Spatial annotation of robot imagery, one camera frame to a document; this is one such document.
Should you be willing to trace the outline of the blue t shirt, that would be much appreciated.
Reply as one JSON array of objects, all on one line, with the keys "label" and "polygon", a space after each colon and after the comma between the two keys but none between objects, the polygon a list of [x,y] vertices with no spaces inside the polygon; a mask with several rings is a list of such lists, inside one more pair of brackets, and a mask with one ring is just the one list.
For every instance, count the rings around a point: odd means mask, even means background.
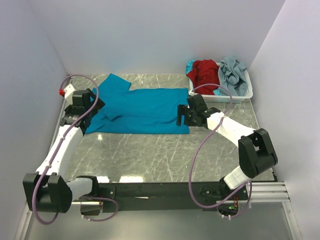
[{"label": "blue t shirt", "polygon": [[189,134],[189,127],[177,125],[178,105],[187,104],[187,88],[141,88],[110,74],[92,91],[104,107],[92,118],[86,134]]}]

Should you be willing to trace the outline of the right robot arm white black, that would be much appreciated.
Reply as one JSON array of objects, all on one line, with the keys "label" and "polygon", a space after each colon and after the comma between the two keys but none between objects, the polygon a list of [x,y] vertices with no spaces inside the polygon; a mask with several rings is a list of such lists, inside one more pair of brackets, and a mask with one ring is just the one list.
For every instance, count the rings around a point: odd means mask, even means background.
[{"label": "right robot arm white black", "polygon": [[219,181],[220,192],[229,194],[278,163],[267,130],[253,129],[229,118],[215,107],[208,108],[199,94],[189,96],[187,105],[178,105],[176,124],[204,127],[232,142],[238,149],[238,166]]}]

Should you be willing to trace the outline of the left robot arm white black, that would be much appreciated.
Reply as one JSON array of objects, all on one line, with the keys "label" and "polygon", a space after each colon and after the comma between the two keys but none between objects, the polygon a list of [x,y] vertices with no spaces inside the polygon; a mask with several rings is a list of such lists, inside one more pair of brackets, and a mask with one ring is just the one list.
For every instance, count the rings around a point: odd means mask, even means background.
[{"label": "left robot arm white black", "polygon": [[75,90],[68,85],[61,94],[69,105],[59,121],[57,137],[35,173],[26,174],[22,181],[31,211],[66,213],[73,201],[82,196],[95,196],[99,191],[95,176],[78,176],[70,182],[66,182],[64,176],[76,146],[105,104],[88,88]]}]

